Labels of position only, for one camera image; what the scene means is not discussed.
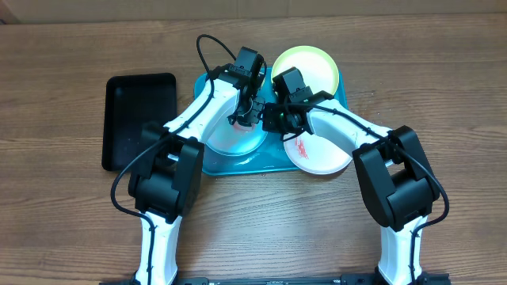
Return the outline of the light blue plate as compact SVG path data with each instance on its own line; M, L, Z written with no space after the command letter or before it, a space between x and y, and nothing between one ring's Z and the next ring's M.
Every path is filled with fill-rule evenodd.
M267 137L267 133L259 124L254 124L252 131L236 131L228 123L227 118L221 119L206 145L213 151L224 156L241 156L256 150Z

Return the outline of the white plate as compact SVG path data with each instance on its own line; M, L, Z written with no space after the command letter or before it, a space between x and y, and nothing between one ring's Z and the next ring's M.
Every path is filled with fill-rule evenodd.
M328 175L342 171L352 158L332 142L307 132L283 142L286 155L301 170Z

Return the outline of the yellow green plate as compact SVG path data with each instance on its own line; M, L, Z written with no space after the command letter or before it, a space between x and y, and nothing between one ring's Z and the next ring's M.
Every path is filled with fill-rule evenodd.
M331 56L322 49L297 46L284 51L273 64L271 80L291 67L301 72L304 83L310 86L313 93L337 92L340 83L339 69Z

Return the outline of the green and pink sponge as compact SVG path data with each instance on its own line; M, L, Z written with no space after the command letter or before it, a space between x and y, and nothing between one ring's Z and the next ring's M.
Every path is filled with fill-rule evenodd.
M243 126L243 125L239 124L238 122L234 123L232 125L232 127L236 131L252 131L254 129L254 126Z

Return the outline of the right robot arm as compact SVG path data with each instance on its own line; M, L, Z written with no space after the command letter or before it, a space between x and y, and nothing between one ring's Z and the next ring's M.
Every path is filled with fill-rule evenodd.
M381 227L381 282L423 284L421 232L431 225L428 216L442 193L415 131L378 126L334 95L313 93L295 67L273 77L273 90L277 101L261 116L265 131L284 140L314 135L353 159L364 205Z

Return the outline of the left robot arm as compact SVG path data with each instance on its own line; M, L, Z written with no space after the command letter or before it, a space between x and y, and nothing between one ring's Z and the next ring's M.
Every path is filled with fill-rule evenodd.
M143 150L131 164L128 193L141 218L143 243L135 284L171 284L177 276L181 220L200 188L204 147L217 125L258 124L257 92L265 78L264 58L242 47L233 63L208 72L197 99L165 125L143 128Z

